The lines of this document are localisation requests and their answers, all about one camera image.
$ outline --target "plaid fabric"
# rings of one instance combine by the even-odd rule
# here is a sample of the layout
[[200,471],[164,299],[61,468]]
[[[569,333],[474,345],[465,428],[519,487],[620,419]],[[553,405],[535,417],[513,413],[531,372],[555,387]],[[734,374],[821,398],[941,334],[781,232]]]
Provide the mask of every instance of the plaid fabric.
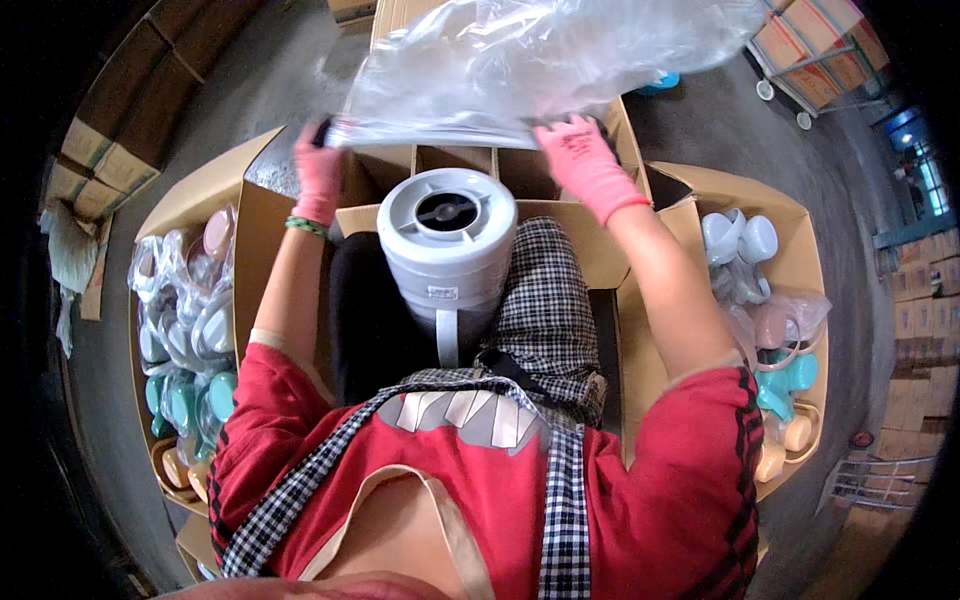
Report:
[[389,398],[408,392],[488,390],[537,412],[550,426],[539,598],[589,598],[584,422],[600,419],[606,383],[596,330],[572,247],[549,218],[517,230],[503,306],[481,351],[511,354],[562,410],[550,410],[511,379],[473,368],[427,369],[380,390],[288,472],[251,511],[224,552],[225,577],[255,577],[303,507],[336,467],[360,426]]

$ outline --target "green bracelet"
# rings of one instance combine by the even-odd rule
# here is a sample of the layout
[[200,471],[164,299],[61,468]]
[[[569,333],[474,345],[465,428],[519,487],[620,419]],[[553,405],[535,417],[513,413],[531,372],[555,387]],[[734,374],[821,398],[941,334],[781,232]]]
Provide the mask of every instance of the green bracelet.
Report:
[[324,240],[328,239],[326,235],[326,225],[317,223],[316,221],[310,221],[309,219],[304,219],[303,217],[287,217],[287,222],[284,224],[288,228],[303,229],[304,231],[309,231],[314,235],[319,235]]

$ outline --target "pink work glove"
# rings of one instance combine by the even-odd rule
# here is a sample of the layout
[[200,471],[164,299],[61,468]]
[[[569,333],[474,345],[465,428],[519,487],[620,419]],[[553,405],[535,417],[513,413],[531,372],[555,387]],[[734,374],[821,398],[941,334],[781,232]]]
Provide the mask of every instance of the pink work glove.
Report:
[[550,163],[550,174],[590,207],[600,225],[605,227],[618,208],[650,204],[616,164],[593,117],[585,120],[575,115],[570,123],[554,123],[552,128],[534,128],[534,136]]
[[320,124],[307,125],[294,145],[300,195],[291,214],[330,227],[343,187],[344,151],[314,146],[319,129]]

